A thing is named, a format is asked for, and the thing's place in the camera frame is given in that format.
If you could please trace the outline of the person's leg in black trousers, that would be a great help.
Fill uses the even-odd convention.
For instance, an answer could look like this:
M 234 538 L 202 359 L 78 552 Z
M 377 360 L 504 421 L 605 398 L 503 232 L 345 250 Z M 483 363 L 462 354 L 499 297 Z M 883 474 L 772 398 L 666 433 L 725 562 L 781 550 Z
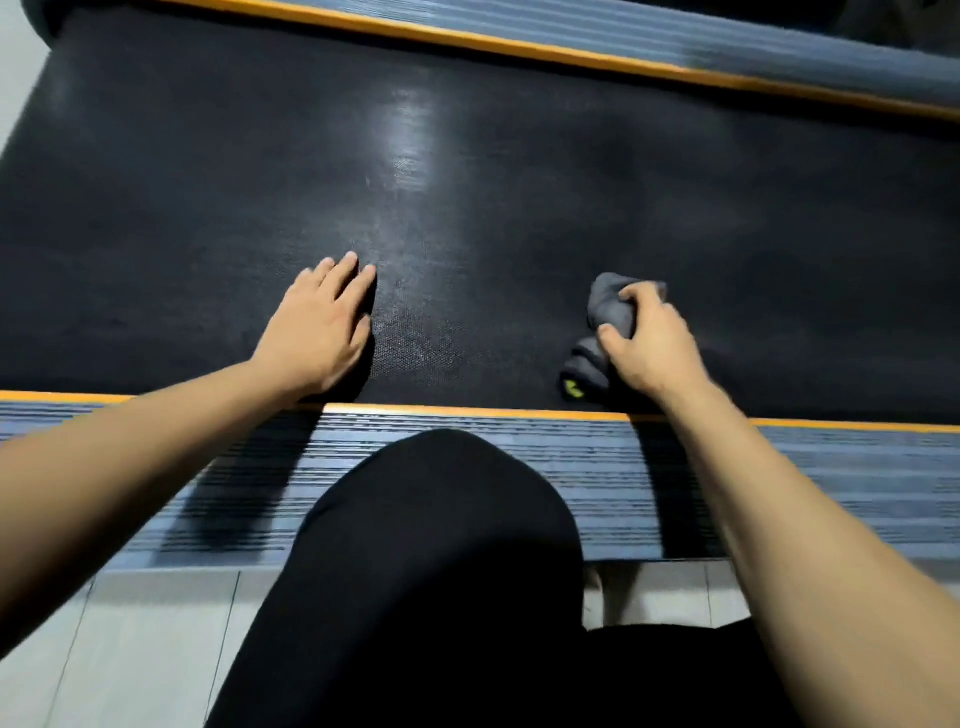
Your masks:
M 390 444 L 306 517 L 205 728 L 802 728 L 752 619 L 589 631 L 584 566 L 531 467 Z

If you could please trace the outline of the person's left hand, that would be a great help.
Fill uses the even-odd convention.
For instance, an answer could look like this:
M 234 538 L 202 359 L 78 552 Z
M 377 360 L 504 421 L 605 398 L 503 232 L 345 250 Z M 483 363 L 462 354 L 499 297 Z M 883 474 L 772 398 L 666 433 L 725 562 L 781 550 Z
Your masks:
M 249 360 L 251 370 L 288 398 L 328 393 L 359 362 L 349 360 L 347 349 L 357 320 L 365 314 L 362 305 L 373 290 L 377 269 L 362 266 L 358 257 L 357 273 L 342 295 L 326 300 L 319 292 L 322 261 L 306 268 L 313 269 L 313 290 L 292 292 L 289 286 Z

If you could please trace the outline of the grey striped orange-edged side rail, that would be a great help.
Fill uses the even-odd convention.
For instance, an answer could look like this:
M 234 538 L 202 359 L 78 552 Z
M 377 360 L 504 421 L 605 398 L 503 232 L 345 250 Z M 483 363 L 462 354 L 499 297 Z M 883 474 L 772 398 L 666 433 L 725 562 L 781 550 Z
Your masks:
M 960 424 L 755 418 L 780 452 L 908 558 L 960 560 Z M 310 509 L 349 470 L 426 431 L 464 431 L 558 491 L 587 561 L 725 556 L 663 416 L 594 405 L 370 398 L 305 403 L 230 446 L 105 570 L 278 567 Z
M 960 124 L 960 58 L 625 0 L 157 0 Z

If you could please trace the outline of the person's right forearm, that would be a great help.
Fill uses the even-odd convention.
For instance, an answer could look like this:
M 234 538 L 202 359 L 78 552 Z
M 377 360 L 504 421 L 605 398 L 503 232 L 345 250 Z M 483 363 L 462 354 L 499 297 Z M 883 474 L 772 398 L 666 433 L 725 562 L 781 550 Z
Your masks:
M 645 388 L 688 454 L 804 723 L 960 728 L 960 600 L 821 491 L 709 379 Z

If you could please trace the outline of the person's left forearm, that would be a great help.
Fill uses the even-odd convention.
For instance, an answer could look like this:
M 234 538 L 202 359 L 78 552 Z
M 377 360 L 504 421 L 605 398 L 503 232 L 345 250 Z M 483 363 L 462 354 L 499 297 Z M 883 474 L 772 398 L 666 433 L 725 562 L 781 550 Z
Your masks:
M 328 387 L 250 360 L 0 443 L 0 660 L 225 448 Z

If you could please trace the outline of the grey cloth with yellow mark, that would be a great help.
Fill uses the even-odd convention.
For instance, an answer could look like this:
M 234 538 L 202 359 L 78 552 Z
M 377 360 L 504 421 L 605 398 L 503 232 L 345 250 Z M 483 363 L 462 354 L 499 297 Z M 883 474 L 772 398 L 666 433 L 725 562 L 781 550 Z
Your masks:
M 591 285 L 586 323 L 591 334 L 577 341 L 559 374 L 561 393 L 575 403 L 602 403 L 611 390 L 621 387 L 621 379 L 601 345 L 597 331 L 604 325 L 630 340 L 636 332 L 638 307 L 620 292 L 639 280 L 618 273 L 601 273 Z

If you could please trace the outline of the person's right hand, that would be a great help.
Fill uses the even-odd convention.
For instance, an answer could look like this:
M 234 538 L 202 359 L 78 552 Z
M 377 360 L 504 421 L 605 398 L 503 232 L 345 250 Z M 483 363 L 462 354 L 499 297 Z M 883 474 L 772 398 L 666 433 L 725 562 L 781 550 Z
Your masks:
M 638 370 L 617 372 L 624 383 L 664 409 L 718 392 L 686 320 L 662 300 L 654 282 L 631 284 L 620 296 L 636 303 L 632 337 L 639 342 Z

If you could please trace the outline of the black treadmill belt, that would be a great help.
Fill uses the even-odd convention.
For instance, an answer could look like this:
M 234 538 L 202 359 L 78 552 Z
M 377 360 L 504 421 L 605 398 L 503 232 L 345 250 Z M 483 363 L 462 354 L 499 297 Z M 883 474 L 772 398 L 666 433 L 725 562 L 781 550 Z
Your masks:
M 615 272 L 752 417 L 960 423 L 960 124 L 150 2 L 70 14 L 0 154 L 0 390 L 232 365 L 350 251 L 348 401 L 569 408 Z

